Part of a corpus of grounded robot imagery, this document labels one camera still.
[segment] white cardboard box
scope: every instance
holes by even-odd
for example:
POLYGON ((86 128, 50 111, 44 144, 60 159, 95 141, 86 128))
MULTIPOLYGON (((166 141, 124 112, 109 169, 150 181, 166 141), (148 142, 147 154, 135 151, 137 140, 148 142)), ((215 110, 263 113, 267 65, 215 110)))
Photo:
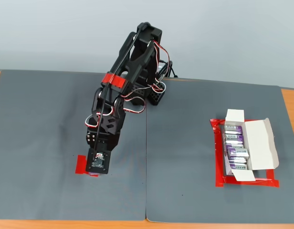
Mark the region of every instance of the white cardboard box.
POLYGON ((237 181, 255 181, 253 170, 274 169, 279 159, 274 145, 274 136, 268 118, 257 121, 244 121, 243 110, 228 109, 225 125, 240 125, 243 131, 244 147, 249 151, 248 170, 232 169, 224 153, 227 175, 234 175, 237 181))

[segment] wooden table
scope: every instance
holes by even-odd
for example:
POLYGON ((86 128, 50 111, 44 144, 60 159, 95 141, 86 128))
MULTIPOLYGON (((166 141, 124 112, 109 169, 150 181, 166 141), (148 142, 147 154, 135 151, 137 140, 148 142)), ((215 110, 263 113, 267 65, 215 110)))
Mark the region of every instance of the wooden table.
MULTIPOLYGON (((282 89, 294 130, 294 90, 282 89)), ((294 229, 294 224, 153 223, 143 221, 0 220, 0 229, 294 229)))

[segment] battery label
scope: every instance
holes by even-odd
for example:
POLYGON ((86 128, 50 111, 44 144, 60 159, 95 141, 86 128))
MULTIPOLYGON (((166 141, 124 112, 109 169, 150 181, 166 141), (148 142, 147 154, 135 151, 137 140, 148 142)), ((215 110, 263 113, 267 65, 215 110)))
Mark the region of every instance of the battery label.
POLYGON ((243 149, 243 145, 227 145, 227 149, 228 148, 243 149))
POLYGON ((225 136, 229 138, 238 138, 238 135, 225 135, 225 136))
POLYGON ((248 153, 246 149, 236 149, 236 153, 248 153))
POLYGON ((232 169, 247 169, 247 165, 241 163, 230 163, 232 169))
POLYGON ((227 128, 227 129, 236 129, 236 126, 234 126, 234 125, 226 125, 225 128, 227 128))

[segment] white wall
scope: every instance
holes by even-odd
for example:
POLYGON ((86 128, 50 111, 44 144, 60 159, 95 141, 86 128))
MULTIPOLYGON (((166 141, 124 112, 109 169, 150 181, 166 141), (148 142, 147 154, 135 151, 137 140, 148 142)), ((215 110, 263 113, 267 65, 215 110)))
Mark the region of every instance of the white wall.
POLYGON ((0 69, 106 72, 144 21, 179 77, 294 88, 294 0, 0 0, 0 69))

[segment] box lid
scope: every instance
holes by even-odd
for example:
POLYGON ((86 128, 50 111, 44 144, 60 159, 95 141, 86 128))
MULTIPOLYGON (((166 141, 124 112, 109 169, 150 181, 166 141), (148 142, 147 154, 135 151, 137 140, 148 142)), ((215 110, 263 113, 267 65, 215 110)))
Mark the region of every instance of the box lid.
POLYGON ((279 159, 269 119, 246 122, 245 129, 250 153, 248 167, 252 170, 278 167, 279 159))

